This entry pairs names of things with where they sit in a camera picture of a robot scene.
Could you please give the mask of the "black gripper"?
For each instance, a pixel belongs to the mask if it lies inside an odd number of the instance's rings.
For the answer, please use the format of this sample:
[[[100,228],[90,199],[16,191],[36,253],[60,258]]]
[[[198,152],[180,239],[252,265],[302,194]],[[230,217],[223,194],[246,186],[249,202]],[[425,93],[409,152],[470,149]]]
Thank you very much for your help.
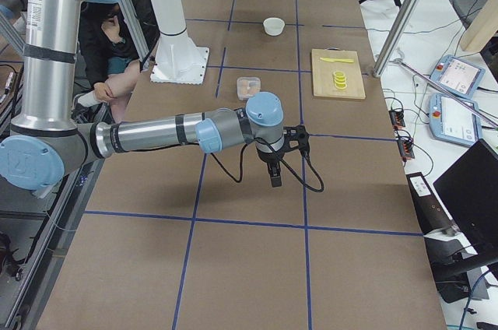
[[[268,174],[273,188],[282,186],[280,171],[280,161],[285,153],[282,149],[274,149],[272,145],[264,139],[255,139],[255,146],[258,157],[267,164]]]

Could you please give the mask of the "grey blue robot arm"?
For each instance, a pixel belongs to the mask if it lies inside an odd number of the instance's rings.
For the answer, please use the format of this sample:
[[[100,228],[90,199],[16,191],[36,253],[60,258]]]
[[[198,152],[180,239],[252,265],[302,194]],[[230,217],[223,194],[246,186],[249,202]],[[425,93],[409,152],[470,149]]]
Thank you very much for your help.
[[[45,191],[65,175],[115,153],[198,145],[217,153],[255,144],[272,176],[289,140],[279,98],[260,92],[245,107],[149,121],[83,123],[72,106],[77,36],[85,2],[119,4],[142,61],[146,41],[132,0],[27,0],[21,110],[1,143],[1,175],[18,188]]]

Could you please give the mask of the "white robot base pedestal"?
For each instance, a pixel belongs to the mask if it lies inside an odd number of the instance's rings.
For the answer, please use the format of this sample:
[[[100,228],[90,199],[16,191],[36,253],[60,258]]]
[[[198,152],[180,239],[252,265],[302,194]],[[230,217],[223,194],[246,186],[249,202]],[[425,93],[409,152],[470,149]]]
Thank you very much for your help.
[[[155,83],[203,83],[207,47],[189,37],[181,0],[151,0],[160,32],[151,80]]]

